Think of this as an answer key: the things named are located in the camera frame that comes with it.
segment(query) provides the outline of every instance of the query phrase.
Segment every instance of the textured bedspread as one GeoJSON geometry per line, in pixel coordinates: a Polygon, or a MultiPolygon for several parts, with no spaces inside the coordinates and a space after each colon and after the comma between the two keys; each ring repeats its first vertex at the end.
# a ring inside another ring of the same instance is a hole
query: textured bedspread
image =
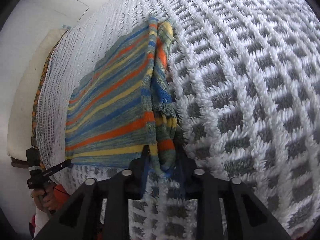
{"type": "MultiPolygon", "coordinates": [[[[52,54],[37,112],[45,164],[64,160],[80,79],[150,12],[174,24],[168,77],[186,152],[218,178],[241,178],[293,238],[307,232],[320,201],[320,23],[304,0],[110,0],[52,54]]],[[[73,192],[115,172],[75,165],[56,179],[73,192]]],[[[149,177],[131,202],[133,239],[194,238],[196,201],[173,199],[176,187],[149,177]]]]}

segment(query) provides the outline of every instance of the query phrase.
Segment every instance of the beige cushion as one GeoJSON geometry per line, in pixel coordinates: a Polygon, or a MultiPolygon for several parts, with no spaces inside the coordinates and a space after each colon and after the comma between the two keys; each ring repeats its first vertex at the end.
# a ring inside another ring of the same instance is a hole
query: beige cushion
{"type": "Polygon", "coordinates": [[[65,31],[65,29],[49,31],[33,54],[14,95],[8,125],[7,153],[15,159],[27,160],[26,150],[31,147],[33,103],[44,63],[65,31]]]}

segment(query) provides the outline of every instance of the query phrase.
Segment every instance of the dark triangular cutout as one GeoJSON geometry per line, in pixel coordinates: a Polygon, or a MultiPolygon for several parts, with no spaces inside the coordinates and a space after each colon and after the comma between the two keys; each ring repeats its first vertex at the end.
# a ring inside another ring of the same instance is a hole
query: dark triangular cutout
{"type": "Polygon", "coordinates": [[[267,217],[255,205],[248,195],[242,195],[242,199],[245,209],[247,210],[249,223],[252,227],[256,227],[267,222],[267,217]]]}
{"type": "Polygon", "coordinates": [[[81,194],[73,201],[68,209],[60,216],[59,223],[72,228],[76,227],[83,199],[84,195],[81,194]]]}

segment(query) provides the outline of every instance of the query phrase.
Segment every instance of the hand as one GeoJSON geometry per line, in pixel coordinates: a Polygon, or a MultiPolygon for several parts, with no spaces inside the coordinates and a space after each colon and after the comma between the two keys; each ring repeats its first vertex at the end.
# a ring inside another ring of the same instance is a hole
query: hand
{"type": "Polygon", "coordinates": [[[32,191],[32,197],[35,201],[35,204],[41,211],[44,211],[44,207],[48,208],[48,210],[55,210],[56,208],[58,208],[59,203],[53,194],[53,188],[55,186],[56,184],[52,182],[48,187],[45,188],[45,191],[43,189],[34,189],[32,191]],[[39,196],[43,195],[44,193],[47,193],[47,195],[41,202],[39,196]]]}

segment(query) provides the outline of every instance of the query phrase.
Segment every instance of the folded clothing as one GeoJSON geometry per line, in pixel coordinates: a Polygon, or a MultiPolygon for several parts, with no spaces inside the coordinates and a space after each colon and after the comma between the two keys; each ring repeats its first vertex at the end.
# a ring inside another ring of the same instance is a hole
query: folded clothing
{"type": "Polygon", "coordinates": [[[66,158],[127,168],[149,146],[152,168],[168,176],[175,162],[177,117],[165,80],[172,23],[148,21],[117,40],[81,79],[68,106],[66,158]]]}

